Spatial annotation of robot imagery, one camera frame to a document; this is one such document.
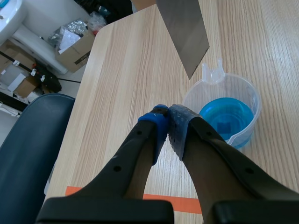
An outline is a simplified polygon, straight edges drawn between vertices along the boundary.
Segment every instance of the screw hole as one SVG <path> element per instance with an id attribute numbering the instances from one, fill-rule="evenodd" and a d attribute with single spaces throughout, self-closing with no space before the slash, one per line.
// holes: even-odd
<path id="1" fill-rule="evenodd" d="M 121 167 L 120 167 L 120 166 L 115 166 L 115 167 L 113 168 L 113 170 L 114 170 L 115 172 L 120 172 L 120 171 L 121 171 Z"/>
<path id="2" fill-rule="evenodd" d="M 248 174 L 254 174 L 254 171 L 253 171 L 251 168 L 246 168 L 245 171 L 246 171 Z"/>

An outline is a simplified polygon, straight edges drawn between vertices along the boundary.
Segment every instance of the plastic bag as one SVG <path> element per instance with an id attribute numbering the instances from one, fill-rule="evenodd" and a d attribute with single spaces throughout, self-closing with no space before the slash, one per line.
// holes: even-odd
<path id="1" fill-rule="evenodd" d="M 107 25 L 106 20 L 97 12 L 92 12 L 90 14 L 90 19 L 88 20 L 88 28 L 90 28 L 96 35 L 100 29 Z"/>
<path id="2" fill-rule="evenodd" d="M 61 26 L 48 37 L 48 43 L 54 48 L 56 46 L 60 46 L 66 30 L 82 37 L 83 33 L 87 30 L 87 24 L 82 20 L 75 20 L 64 26 Z"/>

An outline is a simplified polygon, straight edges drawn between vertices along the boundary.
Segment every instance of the cardboard box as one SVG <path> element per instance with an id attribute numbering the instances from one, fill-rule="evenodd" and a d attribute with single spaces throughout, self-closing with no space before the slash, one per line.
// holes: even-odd
<path id="1" fill-rule="evenodd" d="M 69 47 L 62 54 L 56 49 L 56 59 L 64 65 L 69 71 L 76 72 L 87 64 L 94 42 L 94 34 L 91 30 L 84 33 L 76 43 Z"/>
<path id="2" fill-rule="evenodd" d="M 32 64 L 35 63 L 35 59 L 20 47 L 7 40 L 0 46 L 0 51 L 4 54 L 12 57 L 14 60 L 18 60 L 21 64 L 28 68 L 32 68 Z M 6 69 L 13 62 L 4 56 L 0 55 L 0 71 Z"/>
<path id="3" fill-rule="evenodd" d="M 20 97 L 26 98 L 29 94 L 38 87 L 39 83 L 33 76 L 26 77 L 21 84 L 15 89 L 14 93 Z"/>
<path id="4" fill-rule="evenodd" d="M 131 0 L 135 8 L 140 11 L 156 3 L 156 0 Z"/>

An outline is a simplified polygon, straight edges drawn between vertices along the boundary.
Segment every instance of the blue liquid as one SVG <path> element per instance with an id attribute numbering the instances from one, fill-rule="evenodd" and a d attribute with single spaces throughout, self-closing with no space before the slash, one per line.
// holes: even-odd
<path id="1" fill-rule="evenodd" d="M 199 114 L 224 140 L 246 128 L 254 117 L 246 104 L 234 98 L 215 99 Z"/>

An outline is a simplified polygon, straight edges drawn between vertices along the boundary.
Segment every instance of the wooden table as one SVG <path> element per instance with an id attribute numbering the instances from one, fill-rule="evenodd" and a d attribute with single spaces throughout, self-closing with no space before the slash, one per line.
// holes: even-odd
<path id="1" fill-rule="evenodd" d="M 200 0 L 210 49 L 202 62 L 250 80 L 262 111 L 242 151 L 273 178 L 299 190 L 299 1 Z M 83 187 L 114 155 L 138 117 L 182 103 L 188 79 L 156 5 L 97 35 L 47 197 Z M 166 141 L 145 193 L 196 198 L 187 170 Z M 202 223 L 175 212 L 176 223 Z"/>

